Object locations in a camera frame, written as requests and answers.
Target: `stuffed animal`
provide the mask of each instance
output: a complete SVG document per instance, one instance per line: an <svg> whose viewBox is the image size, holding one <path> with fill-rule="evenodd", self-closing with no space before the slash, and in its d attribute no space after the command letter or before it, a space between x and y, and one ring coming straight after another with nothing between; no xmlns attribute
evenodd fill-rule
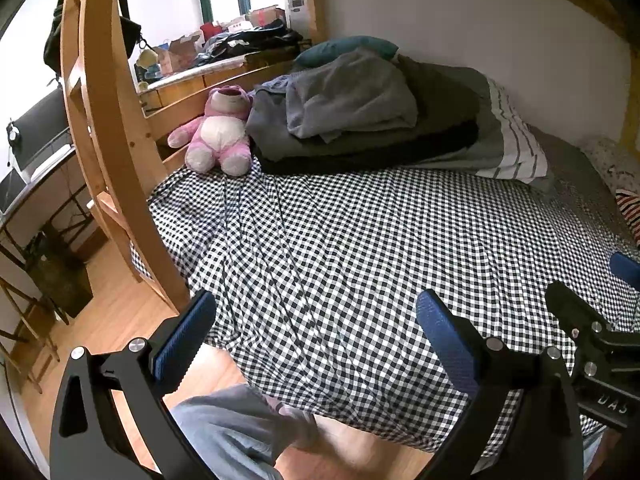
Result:
<svg viewBox="0 0 640 480"><path fill-rule="evenodd" d="M184 163L193 171L206 173L218 161L226 174L244 175L251 167L244 124L252 104L252 98L239 86L214 88L204 105L204 115L172 131L168 144L180 148L189 143Z"/></svg>

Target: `checkered bed sheet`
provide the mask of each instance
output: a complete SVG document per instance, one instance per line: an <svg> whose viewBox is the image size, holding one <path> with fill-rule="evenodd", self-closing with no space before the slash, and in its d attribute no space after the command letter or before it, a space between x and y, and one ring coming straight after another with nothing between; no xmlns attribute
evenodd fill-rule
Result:
<svg viewBox="0 0 640 480"><path fill-rule="evenodd" d="M628 232L599 212L602 197L556 187L549 199L520 182L409 169L272 176L254 159L239 179L182 168L148 205L190 290L217 299L207 342L228 349L251 384L434 451L466 396L415 320L422 290L513 350L557 346L570 368L574 344L544 303L553 280L616 329L638 328L638 295L607 267L616 250L638 257ZM517 398L485 455L503 443ZM597 428L582 423L584 434Z"/></svg>

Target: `blue gripper pad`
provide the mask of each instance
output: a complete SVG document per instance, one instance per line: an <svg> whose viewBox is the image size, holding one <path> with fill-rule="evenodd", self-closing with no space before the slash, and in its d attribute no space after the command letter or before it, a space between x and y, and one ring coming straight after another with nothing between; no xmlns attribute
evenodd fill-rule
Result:
<svg viewBox="0 0 640 480"><path fill-rule="evenodd" d="M456 331L452 314L433 290L425 290L416 304L418 323L427 336L433 351L459 392L475 397L479 385L474 373L475 359Z"/></svg>
<svg viewBox="0 0 640 480"><path fill-rule="evenodd" d="M164 344L154 350L151 369L159 394L178 389L215 320L216 300L210 292L201 290L180 317L165 319L158 327L154 336L160 335Z"/></svg>
<svg viewBox="0 0 640 480"><path fill-rule="evenodd" d="M640 290L640 264L622 253L613 253L609 259L609 269L614 276L627 282L635 290Z"/></svg>

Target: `teddy bear's belly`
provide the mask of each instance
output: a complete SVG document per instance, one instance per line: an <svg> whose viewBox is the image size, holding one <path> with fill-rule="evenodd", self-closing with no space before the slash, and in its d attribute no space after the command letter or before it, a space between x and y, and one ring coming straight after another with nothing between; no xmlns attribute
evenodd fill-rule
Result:
<svg viewBox="0 0 640 480"><path fill-rule="evenodd" d="M235 117L207 117L200 127L200 138L216 152L221 152L243 137L244 123Z"/></svg>

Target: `teal pillow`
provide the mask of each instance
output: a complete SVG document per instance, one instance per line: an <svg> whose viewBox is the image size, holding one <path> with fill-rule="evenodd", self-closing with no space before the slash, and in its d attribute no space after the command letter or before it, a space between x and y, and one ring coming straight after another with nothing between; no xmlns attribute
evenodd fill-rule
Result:
<svg viewBox="0 0 640 480"><path fill-rule="evenodd" d="M319 43L305 50L296 58L296 65L306 68L315 68L327 63L331 63L341 54L356 50L363 46L369 50L377 52L380 57L391 61L398 51L398 46L387 40L372 38L371 36L349 36L338 40L329 40Z"/></svg>

